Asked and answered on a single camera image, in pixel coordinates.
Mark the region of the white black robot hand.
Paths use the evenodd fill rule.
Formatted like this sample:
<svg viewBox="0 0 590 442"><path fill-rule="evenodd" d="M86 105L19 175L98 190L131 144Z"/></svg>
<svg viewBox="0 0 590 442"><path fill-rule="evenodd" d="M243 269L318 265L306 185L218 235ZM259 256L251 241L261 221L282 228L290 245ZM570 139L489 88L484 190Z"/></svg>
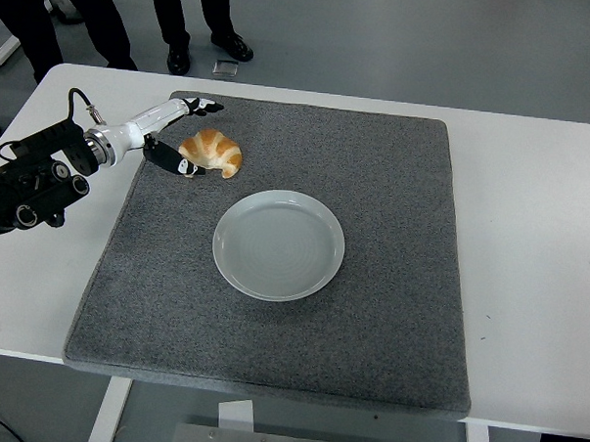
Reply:
<svg viewBox="0 0 590 442"><path fill-rule="evenodd" d="M223 105L209 99L171 98L161 105L144 110L124 124L97 126L92 136L103 151L98 162L112 167L128 152L142 149L147 160L172 174L204 174L203 167L195 165L168 144L160 142L157 135L184 116L206 116L208 113L222 111L223 108Z"/></svg>

